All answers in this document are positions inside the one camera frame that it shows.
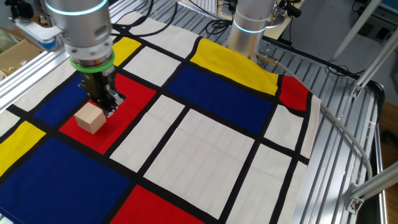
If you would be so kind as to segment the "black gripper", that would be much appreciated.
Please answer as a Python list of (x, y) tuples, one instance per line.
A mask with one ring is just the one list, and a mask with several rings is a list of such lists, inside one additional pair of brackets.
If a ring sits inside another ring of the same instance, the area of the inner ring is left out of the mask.
[(91, 101), (104, 111), (105, 116), (110, 117), (125, 100), (125, 96), (116, 91), (115, 72), (82, 73), (81, 77), (81, 87)]

